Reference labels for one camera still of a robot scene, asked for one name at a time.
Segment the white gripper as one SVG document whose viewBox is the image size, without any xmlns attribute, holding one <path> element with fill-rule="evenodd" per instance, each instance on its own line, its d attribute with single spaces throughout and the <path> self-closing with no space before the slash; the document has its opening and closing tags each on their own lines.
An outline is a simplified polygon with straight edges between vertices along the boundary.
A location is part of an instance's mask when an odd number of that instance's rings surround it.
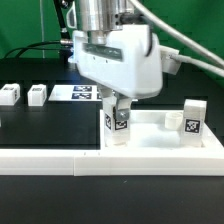
<svg viewBox="0 0 224 224">
<path fill-rule="evenodd" d="M 179 51 L 162 46 L 151 22 L 131 4 L 74 4 L 66 19 L 73 30 L 69 64 L 99 85 L 102 103 L 115 105 L 117 121 L 129 119 L 131 98 L 157 96 L 163 75 L 179 70 L 173 59 Z"/>
</svg>

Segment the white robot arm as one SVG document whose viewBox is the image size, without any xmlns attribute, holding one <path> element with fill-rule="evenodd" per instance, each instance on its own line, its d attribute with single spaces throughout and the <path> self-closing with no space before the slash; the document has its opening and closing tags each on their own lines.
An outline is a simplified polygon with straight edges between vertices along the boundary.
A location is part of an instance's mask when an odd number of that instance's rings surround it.
<svg viewBox="0 0 224 224">
<path fill-rule="evenodd" d="M 130 116 L 131 101 L 157 96 L 163 73 L 175 74 L 179 51 L 159 44 L 151 21 L 127 0 L 77 0 L 67 14 L 79 73 L 95 81 L 102 98 L 113 95 L 116 120 Z"/>
</svg>

